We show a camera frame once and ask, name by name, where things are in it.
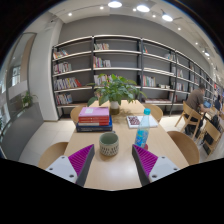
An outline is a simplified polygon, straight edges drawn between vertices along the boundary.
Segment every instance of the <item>table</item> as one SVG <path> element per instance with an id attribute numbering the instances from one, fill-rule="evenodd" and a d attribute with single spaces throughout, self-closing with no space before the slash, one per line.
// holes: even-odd
<path id="1" fill-rule="evenodd" d="M 97 106 L 98 101 L 91 105 L 91 107 Z M 102 106 L 109 107 L 109 102 Z M 104 156 L 99 151 L 99 137 L 102 132 L 74 131 L 65 150 L 65 156 L 70 156 L 88 145 L 95 145 L 95 155 L 86 178 L 85 188 L 124 190 L 141 187 L 132 156 L 132 144 L 135 141 L 137 129 L 129 129 L 126 116 L 143 115 L 144 109 L 145 107 L 139 101 L 128 104 L 127 101 L 122 100 L 120 113 L 112 116 L 113 131 L 119 136 L 119 151 L 113 157 Z M 189 166 L 179 148 L 160 124 L 157 128 L 150 129 L 147 144 L 150 152 L 156 156 L 168 157 L 180 169 Z"/>

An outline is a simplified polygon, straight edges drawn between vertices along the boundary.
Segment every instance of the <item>potted plant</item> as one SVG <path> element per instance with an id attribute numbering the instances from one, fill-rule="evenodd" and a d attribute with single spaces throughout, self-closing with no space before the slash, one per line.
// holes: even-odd
<path id="1" fill-rule="evenodd" d="M 23 108 L 27 108 L 31 106 L 33 96 L 30 96 L 29 92 L 26 91 L 26 95 L 22 96 Z"/>
<path id="2" fill-rule="evenodd" d="M 98 78 L 106 76 L 105 74 L 100 74 Z M 96 100 L 99 100 L 99 106 L 110 101 L 110 112 L 111 114 L 119 113 L 119 105 L 121 105 L 121 100 L 126 99 L 128 103 L 135 101 L 136 97 L 141 93 L 144 97 L 147 96 L 136 88 L 137 85 L 135 81 L 128 80 L 122 76 L 116 77 L 114 74 L 111 75 L 112 82 L 109 78 L 101 83 L 101 88 L 95 86 L 95 83 L 89 83 L 87 85 L 92 85 L 94 88 L 98 88 L 95 92 L 96 96 L 89 99 L 87 107 L 93 104 Z"/>

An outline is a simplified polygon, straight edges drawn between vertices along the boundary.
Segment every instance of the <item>green plant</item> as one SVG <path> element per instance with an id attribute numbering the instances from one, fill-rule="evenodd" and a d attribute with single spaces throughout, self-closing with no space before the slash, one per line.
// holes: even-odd
<path id="1" fill-rule="evenodd" d="M 100 74 L 98 78 L 105 76 L 105 74 Z M 112 82 L 108 82 L 110 79 L 107 78 L 107 81 L 102 82 L 102 88 L 98 88 L 95 86 L 95 83 L 89 83 L 87 85 L 94 86 L 94 88 L 98 88 L 95 93 L 97 96 L 94 96 L 89 99 L 87 106 L 89 107 L 96 100 L 99 100 L 99 106 L 107 102 L 108 100 L 117 101 L 119 105 L 121 105 L 122 98 L 125 98 L 128 103 L 135 101 L 135 96 L 139 96 L 141 93 L 144 97 L 147 96 L 136 88 L 134 85 L 137 85 L 135 81 L 128 80 L 122 76 L 116 77 L 114 74 L 111 75 Z"/>
<path id="2" fill-rule="evenodd" d="M 25 96 L 22 96 L 23 107 L 26 107 L 26 106 L 29 107 L 31 105 L 33 96 L 30 96 L 28 91 L 26 92 Z"/>

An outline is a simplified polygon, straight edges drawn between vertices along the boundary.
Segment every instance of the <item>book spine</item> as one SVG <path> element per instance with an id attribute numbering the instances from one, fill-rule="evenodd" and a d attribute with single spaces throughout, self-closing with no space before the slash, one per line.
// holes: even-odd
<path id="1" fill-rule="evenodd" d="M 76 127 L 77 132 L 112 131 L 112 127 Z"/>

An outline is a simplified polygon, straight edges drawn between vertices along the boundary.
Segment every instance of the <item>ceiling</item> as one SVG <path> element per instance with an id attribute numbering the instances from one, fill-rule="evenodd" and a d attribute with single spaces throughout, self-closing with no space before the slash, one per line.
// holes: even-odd
<path id="1" fill-rule="evenodd" d="M 76 20 L 95 17 L 95 16 L 109 16 L 109 15 L 127 15 L 138 17 L 152 22 L 158 23 L 166 28 L 176 32 L 182 36 L 188 42 L 190 42 L 210 63 L 210 73 L 220 77 L 220 84 L 224 86 L 224 65 L 223 60 L 214 49 L 214 45 L 209 37 L 203 32 L 199 25 L 197 25 L 187 14 L 171 4 L 168 4 L 162 0 L 119 0 L 122 3 L 122 7 L 114 9 L 108 7 L 109 0 L 67 0 L 51 8 L 51 20 L 60 18 L 64 23 L 70 23 Z M 148 13 L 142 13 L 139 11 L 133 11 L 140 3 L 148 5 L 150 11 Z M 174 20 L 169 23 L 162 19 L 162 10 L 169 14 Z M 208 51 L 210 57 L 202 52 L 202 50 Z"/>

